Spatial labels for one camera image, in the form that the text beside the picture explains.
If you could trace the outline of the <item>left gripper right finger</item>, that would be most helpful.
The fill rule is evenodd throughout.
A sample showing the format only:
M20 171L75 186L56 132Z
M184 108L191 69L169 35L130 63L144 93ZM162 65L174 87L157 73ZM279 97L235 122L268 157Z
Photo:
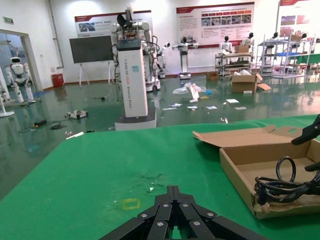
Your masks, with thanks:
M197 240L265 240L266 237L216 212L198 205L190 194L181 193L174 186L174 202L180 213L180 230L189 231L188 237Z

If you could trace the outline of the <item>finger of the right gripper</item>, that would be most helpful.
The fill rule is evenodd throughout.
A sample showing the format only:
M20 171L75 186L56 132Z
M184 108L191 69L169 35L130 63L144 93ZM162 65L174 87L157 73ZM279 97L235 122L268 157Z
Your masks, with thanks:
M320 170L320 162L313 163L304 168L307 172L315 172Z
M317 138L320 135L320 115L318 115L314 122L303 128L299 137L293 139L291 143L295 146L302 145L308 141Z

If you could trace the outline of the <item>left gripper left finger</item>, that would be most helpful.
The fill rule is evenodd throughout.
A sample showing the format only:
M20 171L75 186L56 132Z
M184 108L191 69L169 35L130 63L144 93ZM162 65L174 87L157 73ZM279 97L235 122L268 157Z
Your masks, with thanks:
M173 234L174 187L157 195L154 205L115 228L102 240L169 240Z

